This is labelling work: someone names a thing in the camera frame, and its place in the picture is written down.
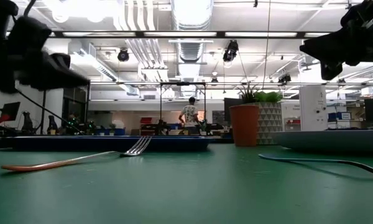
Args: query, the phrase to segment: ceiling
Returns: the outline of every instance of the ceiling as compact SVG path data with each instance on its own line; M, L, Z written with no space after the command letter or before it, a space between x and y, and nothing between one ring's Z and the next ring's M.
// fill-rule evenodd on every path
M14 1L20 7L20 14L26 7L27 1ZM99 3L116 2L116 0L102 0ZM222 31L310 31L310 32L332 32L338 30L340 19L347 10L347 0L259 0L257 8L253 7L254 1L243 0L214 0L213 15L208 30ZM134 20L137 21L137 7L134 9ZM170 1L154 0L154 24L157 30L172 30L172 12L169 11ZM193 16L193 7L189 10ZM46 23L53 30L116 30L112 17L105 17L101 22L90 22L85 17L70 17L64 23L53 20L51 10L40 0L30 13L41 22ZM127 48L124 39L83 39L94 45L97 49L97 57L125 81L139 81L137 75L138 61L129 50L130 59L120 62L117 59L120 48ZM298 60L302 53L299 46L302 40L282 39L239 39L239 55L233 60L231 68L224 68L222 62L223 50L229 43L229 39L213 39L213 43L206 44L203 54L203 65L200 68L201 80L209 82L212 72L217 72L219 81L241 82L247 79L262 82L270 82L268 77L273 77L275 82L281 68L291 74L293 82L321 82L320 69L312 67L310 71L298 69ZM174 44L169 44L168 39L159 39L159 46L163 60L168 67L168 77L174 78L178 75L178 57ZM340 77L369 68L370 65L363 63L357 67L345 67ZM93 81L108 81L88 63L75 63L73 68L78 72L90 77ZM373 72L361 77L372 78Z

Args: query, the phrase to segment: laboratory room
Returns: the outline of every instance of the laboratory room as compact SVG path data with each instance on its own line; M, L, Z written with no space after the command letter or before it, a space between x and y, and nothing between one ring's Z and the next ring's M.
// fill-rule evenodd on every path
M373 0L0 0L0 224L373 223Z

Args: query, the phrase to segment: white pillar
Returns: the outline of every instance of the white pillar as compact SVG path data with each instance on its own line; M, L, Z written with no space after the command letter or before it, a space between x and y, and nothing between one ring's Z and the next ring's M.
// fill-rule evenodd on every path
M324 85L301 87L300 108L302 131L323 131L328 128Z
M68 54L68 45L70 39L48 39L44 45L45 49L50 53L65 53ZM62 116L62 103L63 103L63 88L56 90L47 91L45 98L45 107L54 112L58 116ZM43 131L46 132L48 128L48 116L51 115L48 112L44 113L44 127ZM56 124L61 126L61 120L55 118Z

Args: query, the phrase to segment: green tabletop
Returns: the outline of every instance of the green tabletop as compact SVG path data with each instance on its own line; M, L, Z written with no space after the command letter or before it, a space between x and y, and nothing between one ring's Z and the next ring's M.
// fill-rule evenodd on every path
M6 223L373 223L373 174L342 164L266 161L304 155L277 146L103 157L31 173L0 169ZM2 164L40 164L90 152L0 151Z

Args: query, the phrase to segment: potted plant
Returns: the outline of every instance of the potted plant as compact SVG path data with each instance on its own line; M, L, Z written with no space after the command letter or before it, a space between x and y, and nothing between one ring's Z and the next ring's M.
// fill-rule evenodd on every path
M116 124L110 124L110 125L109 125L109 128L110 128L110 130L109 130L109 135L110 135L110 136L114 136L114 132L115 132L115 130L116 130Z
M259 107L259 124L257 143L260 145L276 144L271 133L282 131L282 106L279 103L282 95L277 92L255 93L256 102Z
M257 145L257 125L259 120L259 107L254 103L257 101L254 87L243 87L243 104L230 107L233 138L236 146Z

